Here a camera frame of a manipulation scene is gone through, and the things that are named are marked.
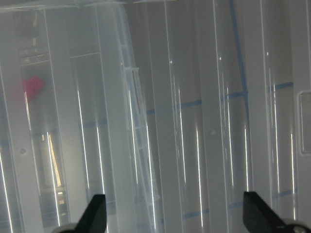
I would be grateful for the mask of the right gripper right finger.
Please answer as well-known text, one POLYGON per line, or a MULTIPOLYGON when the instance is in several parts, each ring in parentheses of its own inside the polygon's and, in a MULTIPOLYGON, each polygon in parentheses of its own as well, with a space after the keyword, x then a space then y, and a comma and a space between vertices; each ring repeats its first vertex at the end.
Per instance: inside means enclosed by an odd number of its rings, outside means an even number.
POLYGON ((254 191, 243 194, 242 219, 250 233, 301 232, 301 225, 285 223, 254 191))

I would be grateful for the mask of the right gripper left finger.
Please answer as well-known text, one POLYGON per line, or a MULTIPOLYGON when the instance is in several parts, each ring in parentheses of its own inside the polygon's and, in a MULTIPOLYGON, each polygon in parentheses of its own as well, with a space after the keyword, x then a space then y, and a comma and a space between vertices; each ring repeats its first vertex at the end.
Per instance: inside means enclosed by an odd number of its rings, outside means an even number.
POLYGON ((76 233, 104 233, 107 228, 105 194, 94 195, 75 227, 76 233))

